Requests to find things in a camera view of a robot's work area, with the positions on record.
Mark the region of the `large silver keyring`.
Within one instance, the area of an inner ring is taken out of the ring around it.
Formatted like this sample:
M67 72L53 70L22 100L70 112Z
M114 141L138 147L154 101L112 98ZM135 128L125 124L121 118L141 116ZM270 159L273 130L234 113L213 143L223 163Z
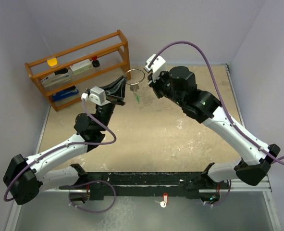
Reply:
M142 78L139 81L137 81L135 83L129 83L129 84L127 83L127 85L129 85L130 91L132 91L133 93L136 93L139 90L139 84L145 79L146 75L145 75L143 70L138 69L138 68L133 68L133 69L126 71L124 73L124 76L129 77L129 74L131 72L140 72L142 74Z

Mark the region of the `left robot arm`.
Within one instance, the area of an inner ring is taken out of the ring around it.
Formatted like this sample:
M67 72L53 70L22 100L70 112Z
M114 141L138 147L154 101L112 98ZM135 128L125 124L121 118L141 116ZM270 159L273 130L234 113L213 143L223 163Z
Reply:
M13 157L3 177L7 189L5 202L15 201L23 205L40 192L58 186L85 187L86 175L77 167L57 171L55 167L100 145L116 142L115 133L108 127L116 105L124 105L127 77L121 76L104 87L92 87L81 95L82 106L86 102L96 105L95 113L85 110L75 119L75 134L60 144L38 154Z

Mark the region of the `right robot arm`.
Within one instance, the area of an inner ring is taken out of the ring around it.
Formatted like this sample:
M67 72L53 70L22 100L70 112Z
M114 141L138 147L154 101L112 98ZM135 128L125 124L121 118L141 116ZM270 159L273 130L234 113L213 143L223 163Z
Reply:
M241 156L240 160L209 164L201 180L206 188L234 179L256 186L267 175L273 162L267 155L276 157L279 146L260 141L237 121L230 122L220 100L210 92L198 89L195 74L187 67L162 71L157 80L149 74L148 85L158 98L165 97L180 106L189 118L216 132Z

